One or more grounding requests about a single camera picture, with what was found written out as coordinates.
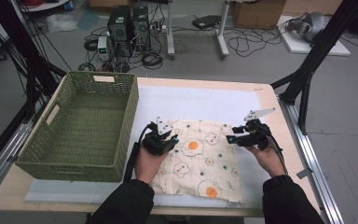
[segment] forearm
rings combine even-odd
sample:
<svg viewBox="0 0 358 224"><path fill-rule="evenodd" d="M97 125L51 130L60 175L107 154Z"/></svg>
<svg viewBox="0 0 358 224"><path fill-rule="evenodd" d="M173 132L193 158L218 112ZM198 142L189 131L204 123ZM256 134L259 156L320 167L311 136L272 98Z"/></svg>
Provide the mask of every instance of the forearm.
<svg viewBox="0 0 358 224"><path fill-rule="evenodd" d="M154 191L145 182L121 184L91 216L87 224L145 223L153 208Z"/></svg>
<svg viewBox="0 0 358 224"><path fill-rule="evenodd" d="M263 185L266 223L324 223L303 189L288 175L278 175Z"/></svg>

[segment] cardboard box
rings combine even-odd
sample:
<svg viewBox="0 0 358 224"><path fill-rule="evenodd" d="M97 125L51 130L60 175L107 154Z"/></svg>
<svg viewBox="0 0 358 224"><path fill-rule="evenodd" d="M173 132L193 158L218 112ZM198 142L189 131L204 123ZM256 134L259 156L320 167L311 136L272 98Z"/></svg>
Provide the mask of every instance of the cardboard box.
<svg viewBox="0 0 358 224"><path fill-rule="evenodd" d="M282 14L299 17L304 12L318 11L324 15L334 15L342 0L287 0Z"/></svg>
<svg viewBox="0 0 358 224"><path fill-rule="evenodd" d="M236 3L232 18L235 27L275 29L286 0L260 0L258 3Z"/></svg>

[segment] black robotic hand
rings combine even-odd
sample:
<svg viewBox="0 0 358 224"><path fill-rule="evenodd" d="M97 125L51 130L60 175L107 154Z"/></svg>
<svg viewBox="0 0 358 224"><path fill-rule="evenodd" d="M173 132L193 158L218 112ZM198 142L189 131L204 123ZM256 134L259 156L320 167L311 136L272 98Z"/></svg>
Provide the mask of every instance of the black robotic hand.
<svg viewBox="0 0 358 224"><path fill-rule="evenodd" d="M152 132L145 135L142 145L152 155L160 156L168 151L171 151L179 142L177 134L172 136L170 140L165 140L171 134L171 131L160 135L158 125L153 122L149 124L149 129L152 130Z"/></svg>

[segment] computer equipment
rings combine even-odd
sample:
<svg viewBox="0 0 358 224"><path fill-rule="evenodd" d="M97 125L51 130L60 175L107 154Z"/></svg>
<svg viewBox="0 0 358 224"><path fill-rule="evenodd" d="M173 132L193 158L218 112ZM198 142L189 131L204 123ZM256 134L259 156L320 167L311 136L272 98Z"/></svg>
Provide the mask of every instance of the computer equipment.
<svg viewBox="0 0 358 224"><path fill-rule="evenodd" d="M130 57L135 48L135 34L130 6L113 6L107 28L117 56Z"/></svg>
<svg viewBox="0 0 358 224"><path fill-rule="evenodd" d="M150 51L150 31L147 7L135 7L132 13L132 22L136 36L136 49Z"/></svg>
<svg viewBox="0 0 358 224"><path fill-rule="evenodd" d="M112 44L109 42L107 36L98 37L98 53L101 61L107 62L110 59Z"/></svg>
<svg viewBox="0 0 358 224"><path fill-rule="evenodd" d="M193 20L192 23L194 26L200 30L215 27L215 25L220 23L221 16L206 16L196 20Z"/></svg>

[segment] green wicker basket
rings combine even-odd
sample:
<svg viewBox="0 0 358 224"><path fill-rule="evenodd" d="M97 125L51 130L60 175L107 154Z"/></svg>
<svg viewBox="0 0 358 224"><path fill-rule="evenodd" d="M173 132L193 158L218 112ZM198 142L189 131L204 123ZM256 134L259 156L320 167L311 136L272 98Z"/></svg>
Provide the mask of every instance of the green wicker basket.
<svg viewBox="0 0 358 224"><path fill-rule="evenodd" d="M16 164L37 179L121 181L138 97L135 75L68 73Z"/></svg>

